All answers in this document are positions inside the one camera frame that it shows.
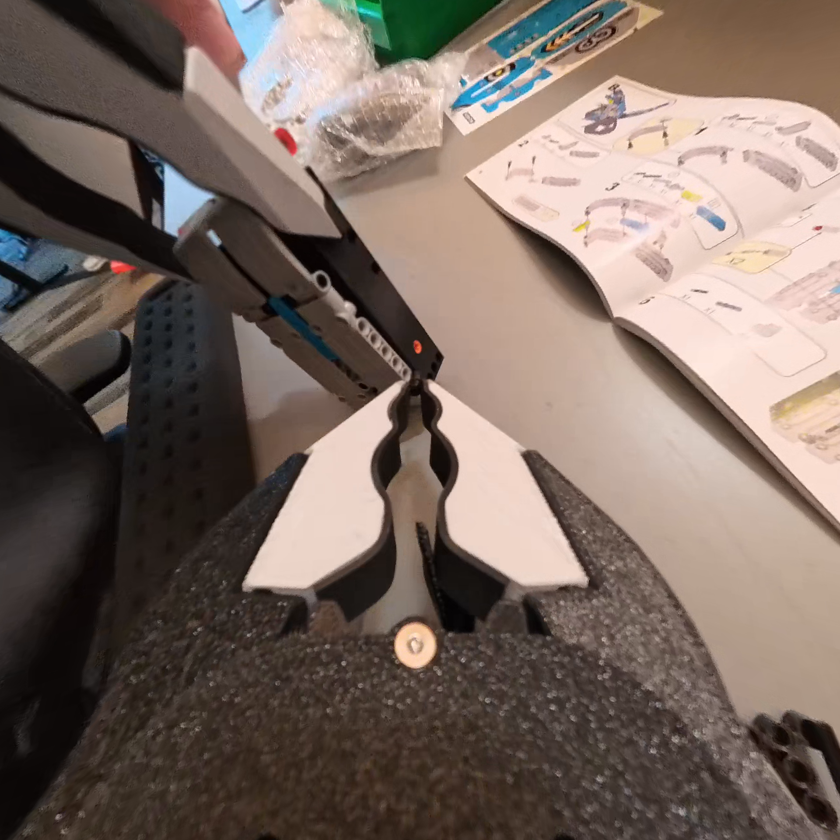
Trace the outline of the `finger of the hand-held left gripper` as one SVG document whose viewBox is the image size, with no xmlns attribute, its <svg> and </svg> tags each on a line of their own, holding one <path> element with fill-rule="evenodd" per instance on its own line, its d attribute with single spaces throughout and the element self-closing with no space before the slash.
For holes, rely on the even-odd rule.
<svg viewBox="0 0 840 840">
<path fill-rule="evenodd" d="M 2 53 L 2 123 L 33 152 L 102 195 L 123 197 L 87 161 L 117 163 L 132 141 L 208 193 L 255 211 L 290 235 L 338 237 L 320 189 L 196 51 L 198 88 L 163 88 L 105 51 Z"/>
<path fill-rule="evenodd" d="M 88 256 L 191 281 L 175 240 L 125 205 L 58 172 L 1 130 L 2 228 Z"/>
</svg>

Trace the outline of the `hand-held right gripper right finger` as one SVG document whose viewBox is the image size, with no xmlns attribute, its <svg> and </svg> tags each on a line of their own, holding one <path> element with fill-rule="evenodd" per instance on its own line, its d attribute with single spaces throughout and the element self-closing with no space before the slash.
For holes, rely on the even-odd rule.
<svg viewBox="0 0 840 840">
<path fill-rule="evenodd" d="M 434 569 L 450 601 L 487 618 L 504 600 L 588 586 L 524 447 L 433 381 L 424 384 L 424 425 L 441 486 Z"/>
</svg>

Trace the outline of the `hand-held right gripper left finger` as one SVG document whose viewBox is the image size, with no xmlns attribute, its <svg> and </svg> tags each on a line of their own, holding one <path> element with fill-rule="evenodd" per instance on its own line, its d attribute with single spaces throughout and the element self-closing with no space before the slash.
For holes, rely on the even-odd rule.
<svg viewBox="0 0 840 840">
<path fill-rule="evenodd" d="M 387 488 L 401 469 L 405 385 L 397 383 L 304 454 L 244 592 L 334 602 L 359 618 L 393 583 L 396 537 Z"/>
</svg>

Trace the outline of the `grey brick robot chassis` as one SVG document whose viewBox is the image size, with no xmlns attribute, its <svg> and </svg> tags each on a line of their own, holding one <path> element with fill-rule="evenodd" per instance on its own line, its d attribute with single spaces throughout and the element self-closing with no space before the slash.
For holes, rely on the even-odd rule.
<svg viewBox="0 0 840 840">
<path fill-rule="evenodd" d="M 215 301 L 352 411 L 394 384 L 435 379 L 443 353 L 322 178 L 303 171 L 336 237 L 281 231 L 247 204 L 215 196 L 180 227 L 176 256 Z"/>
</svg>

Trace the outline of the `grey desk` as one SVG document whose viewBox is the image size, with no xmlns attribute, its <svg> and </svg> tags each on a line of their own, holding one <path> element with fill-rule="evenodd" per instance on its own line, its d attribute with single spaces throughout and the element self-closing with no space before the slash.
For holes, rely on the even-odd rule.
<svg viewBox="0 0 840 840">
<path fill-rule="evenodd" d="M 331 194 L 444 352 L 442 385 L 538 450 L 684 603 L 739 715 L 838 728 L 838 534 L 698 390 L 609 322 L 561 252 L 465 175 L 620 75 L 797 101 L 838 120 L 839 3 L 651 2 L 662 16 L 441 149 Z"/>
</svg>

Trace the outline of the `black perforated chair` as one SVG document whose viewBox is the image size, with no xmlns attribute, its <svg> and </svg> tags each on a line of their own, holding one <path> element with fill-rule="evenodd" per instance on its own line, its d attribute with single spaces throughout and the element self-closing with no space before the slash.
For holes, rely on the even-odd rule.
<svg viewBox="0 0 840 840">
<path fill-rule="evenodd" d="M 232 315 L 183 280 L 159 283 L 136 312 L 115 563 L 121 636 L 256 485 Z"/>
</svg>

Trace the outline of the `green plastic bin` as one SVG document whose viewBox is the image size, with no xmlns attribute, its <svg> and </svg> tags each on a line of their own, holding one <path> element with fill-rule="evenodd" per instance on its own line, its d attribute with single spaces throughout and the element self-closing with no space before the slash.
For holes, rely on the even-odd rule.
<svg viewBox="0 0 840 840">
<path fill-rule="evenodd" d="M 378 61 L 425 60 L 463 34 L 501 1 L 355 1 Z"/>
</svg>

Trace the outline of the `blue sticker sheet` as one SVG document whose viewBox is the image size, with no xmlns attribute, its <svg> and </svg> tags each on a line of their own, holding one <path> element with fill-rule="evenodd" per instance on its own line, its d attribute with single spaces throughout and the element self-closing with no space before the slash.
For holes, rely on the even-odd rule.
<svg viewBox="0 0 840 840">
<path fill-rule="evenodd" d="M 448 111 L 469 135 L 662 16 L 636 1 L 545 1 L 466 52 Z"/>
</svg>

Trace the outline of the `open instruction booklet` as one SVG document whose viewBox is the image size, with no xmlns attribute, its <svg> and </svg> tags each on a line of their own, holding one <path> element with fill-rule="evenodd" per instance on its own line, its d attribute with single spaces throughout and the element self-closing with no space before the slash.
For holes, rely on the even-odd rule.
<svg viewBox="0 0 840 840">
<path fill-rule="evenodd" d="M 837 122 L 613 77 L 466 180 L 838 527 Z"/>
</svg>

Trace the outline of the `pile of brick pieces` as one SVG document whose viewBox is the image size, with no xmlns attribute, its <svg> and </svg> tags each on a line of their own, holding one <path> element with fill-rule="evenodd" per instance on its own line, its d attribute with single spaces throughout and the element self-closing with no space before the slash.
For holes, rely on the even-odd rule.
<svg viewBox="0 0 840 840">
<path fill-rule="evenodd" d="M 839 741 L 834 729 L 788 710 L 779 719 L 756 715 L 749 731 L 805 816 L 829 838 L 838 838 Z"/>
</svg>

